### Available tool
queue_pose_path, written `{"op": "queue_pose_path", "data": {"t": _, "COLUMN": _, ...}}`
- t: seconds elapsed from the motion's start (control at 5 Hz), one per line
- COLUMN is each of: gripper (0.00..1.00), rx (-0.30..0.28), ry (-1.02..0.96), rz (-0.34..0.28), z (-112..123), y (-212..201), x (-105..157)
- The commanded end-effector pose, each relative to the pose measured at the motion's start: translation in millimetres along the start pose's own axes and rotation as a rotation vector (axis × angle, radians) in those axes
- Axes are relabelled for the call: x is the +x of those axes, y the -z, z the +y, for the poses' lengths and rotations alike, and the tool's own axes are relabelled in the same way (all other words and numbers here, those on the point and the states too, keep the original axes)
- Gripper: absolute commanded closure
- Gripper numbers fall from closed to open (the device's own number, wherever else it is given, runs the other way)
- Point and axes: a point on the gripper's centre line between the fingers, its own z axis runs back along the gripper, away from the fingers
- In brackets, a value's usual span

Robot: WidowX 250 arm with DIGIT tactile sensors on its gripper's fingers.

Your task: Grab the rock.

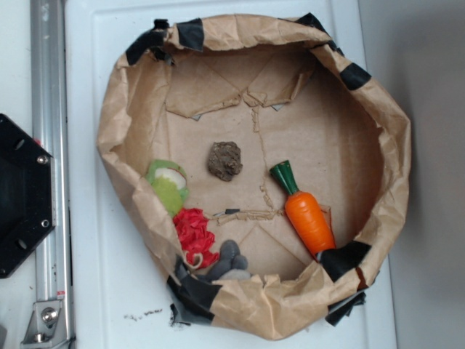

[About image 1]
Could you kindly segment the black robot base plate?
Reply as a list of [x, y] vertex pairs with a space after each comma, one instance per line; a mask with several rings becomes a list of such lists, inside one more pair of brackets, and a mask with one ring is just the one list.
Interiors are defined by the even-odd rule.
[[1, 114], [1, 278], [9, 278], [54, 228], [53, 157]]

